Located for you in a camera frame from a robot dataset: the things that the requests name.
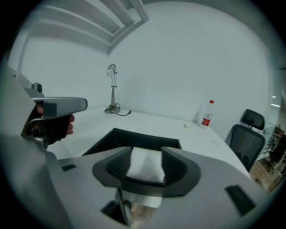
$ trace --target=desk lamp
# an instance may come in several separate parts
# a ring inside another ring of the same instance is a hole
[[[120,107],[118,107],[117,104],[115,103],[115,92],[114,92],[114,88],[117,88],[116,79],[115,79],[117,72],[116,72],[116,65],[115,64],[111,64],[110,66],[108,66],[106,75],[108,77],[111,77],[112,93],[111,93],[111,104],[109,105],[109,107],[107,107],[105,109],[105,112],[109,113],[109,114],[119,113]]]

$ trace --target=white desk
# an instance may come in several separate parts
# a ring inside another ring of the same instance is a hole
[[[178,139],[183,150],[225,161],[250,177],[238,157],[211,128],[204,130],[192,122],[137,112],[122,117],[104,113],[104,109],[101,107],[75,114],[74,134],[62,140],[73,157],[80,157],[115,127],[146,135]],[[124,115],[127,112],[122,110],[120,114]],[[185,123],[188,123],[190,128],[185,128]],[[131,164],[144,163],[140,157],[136,160],[136,155],[132,155],[131,158]]]

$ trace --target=ceiling beam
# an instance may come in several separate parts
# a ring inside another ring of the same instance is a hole
[[[116,36],[116,39],[112,42],[112,44],[110,45],[110,49],[109,49],[109,54],[128,36],[130,35],[132,32],[134,32],[136,29],[138,29],[141,25],[143,25],[145,22],[143,20],[138,21],[136,24],[134,24],[133,26],[127,28],[127,27],[123,27],[122,30],[120,30],[120,34],[118,36]]]
[[[138,15],[141,17],[142,21],[147,22],[150,20],[142,0],[130,0],[131,4],[134,6],[135,10],[137,11]]]
[[[59,23],[63,23],[72,27],[77,27],[81,30],[84,30],[87,33],[92,34],[104,42],[110,44],[112,42],[112,35],[105,30],[103,30],[99,26],[95,26],[87,21],[82,20],[81,18],[75,17],[69,13],[63,12],[60,9],[46,6],[46,9],[43,11],[42,15],[40,16],[41,19],[47,19]]]
[[[96,25],[99,25],[111,34],[120,30],[120,26],[110,17],[85,0],[45,1],[43,2],[43,5],[54,6],[77,14]]]
[[[56,21],[41,19],[30,34],[31,37],[55,38],[72,42],[108,56],[110,45],[90,34],[83,33],[76,27],[66,26]]]
[[[125,26],[130,27],[134,24],[134,20],[119,0],[100,0],[100,2],[109,8]]]

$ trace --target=water bottle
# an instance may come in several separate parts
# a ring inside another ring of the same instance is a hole
[[[207,129],[207,127],[210,125],[211,117],[214,113],[214,101],[210,100],[209,106],[207,110],[204,113],[204,117],[202,118],[202,128]]]

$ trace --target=office chair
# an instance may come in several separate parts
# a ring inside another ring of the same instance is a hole
[[[248,127],[239,124],[233,126],[229,147],[249,171],[265,144],[265,138],[252,127],[263,130],[265,122],[261,114],[249,109],[244,112],[241,122]]]

